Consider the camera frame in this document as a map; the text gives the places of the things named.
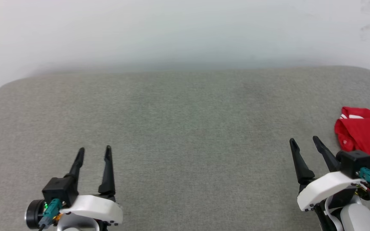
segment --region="robotic arm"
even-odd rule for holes
[[[370,155],[356,150],[339,151],[335,157],[317,136],[313,141],[330,171],[318,179],[295,140],[289,140],[299,183],[299,208],[316,212],[323,231],[370,230],[370,210],[361,203],[361,198],[370,201]]]
[[[115,201],[115,183],[112,150],[105,151],[105,169],[102,184],[95,195],[79,195],[79,169],[84,162],[85,149],[79,149],[71,170],[63,178],[53,177],[43,188],[44,199],[32,201],[25,212],[25,222],[30,229],[78,231],[92,228],[107,231],[107,227],[122,223],[122,210]]]

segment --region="red fabric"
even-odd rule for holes
[[[363,118],[349,118],[357,115]],[[359,149],[370,155],[370,110],[343,107],[342,116],[335,123],[335,133],[343,150]]]

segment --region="gray couch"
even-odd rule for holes
[[[86,148],[79,193],[96,193],[113,148],[124,223],[112,230],[319,230],[301,212],[289,148],[328,172],[342,106],[370,108],[356,67],[67,74],[0,88],[0,231],[24,231],[28,204]]]

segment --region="red shirt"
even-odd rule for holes
[[[335,123],[335,133],[345,151],[362,150],[370,155],[370,110],[343,107]]]

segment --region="gray cushion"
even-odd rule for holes
[[[301,212],[289,148],[328,172],[341,107],[370,108],[370,71],[316,67],[68,74],[0,89],[0,230],[86,148],[79,193],[96,193],[113,148],[124,223],[113,230],[319,230]]]

